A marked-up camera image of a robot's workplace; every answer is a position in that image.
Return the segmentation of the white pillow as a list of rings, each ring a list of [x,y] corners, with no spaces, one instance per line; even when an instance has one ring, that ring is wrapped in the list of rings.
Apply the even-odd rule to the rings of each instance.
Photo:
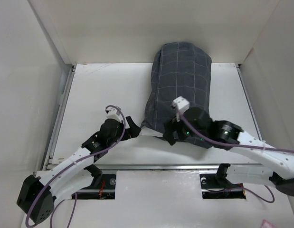
[[[141,129],[140,135],[150,136],[150,137],[158,137],[158,138],[163,137],[163,133],[157,132],[157,131],[150,129],[148,127],[145,127],[145,126]]]

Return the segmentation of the dark grey checked pillowcase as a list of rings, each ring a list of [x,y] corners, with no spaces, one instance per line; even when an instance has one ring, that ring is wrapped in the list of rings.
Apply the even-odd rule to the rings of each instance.
[[[189,42],[164,44],[156,53],[151,72],[151,94],[141,128],[164,134],[164,125],[175,117],[171,103],[184,97],[191,107],[209,111],[211,57]]]

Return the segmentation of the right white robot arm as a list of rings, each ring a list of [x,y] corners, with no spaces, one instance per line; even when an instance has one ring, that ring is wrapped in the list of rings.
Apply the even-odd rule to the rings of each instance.
[[[294,152],[283,151],[253,137],[240,126],[226,120],[212,120],[200,108],[174,107],[176,116],[165,124],[164,138],[170,145],[177,132],[183,141],[197,136],[203,143],[228,152],[243,155],[256,165],[233,165],[222,163],[215,174],[220,187],[231,187],[238,183],[252,183],[275,187],[279,192],[294,197]]]

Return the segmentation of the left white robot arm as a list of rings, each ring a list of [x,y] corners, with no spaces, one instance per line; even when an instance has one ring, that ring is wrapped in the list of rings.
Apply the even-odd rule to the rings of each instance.
[[[78,190],[101,184],[102,171],[95,162],[120,141],[138,137],[141,128],[130,116],[108,117],[70,157],[49,172],[29,175],[22,183],[16,204],[27,215],[26,226],[44,222],[55,207]]]

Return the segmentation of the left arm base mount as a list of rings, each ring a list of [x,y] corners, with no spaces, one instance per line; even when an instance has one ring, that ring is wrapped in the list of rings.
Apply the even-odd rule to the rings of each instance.
[[[114,200],[117,176],[115,171],[101,170],[95,165],[85,168],[92,182],[77,192],[79,200]]]

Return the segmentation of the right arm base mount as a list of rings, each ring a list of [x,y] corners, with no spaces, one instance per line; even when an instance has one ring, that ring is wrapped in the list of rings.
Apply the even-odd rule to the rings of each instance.
[[[204,200],[246,199],[242,183],[232,184],[226,179],[227,168],[231,165],[220,164],[217,170],[199,173],[201,194]]]

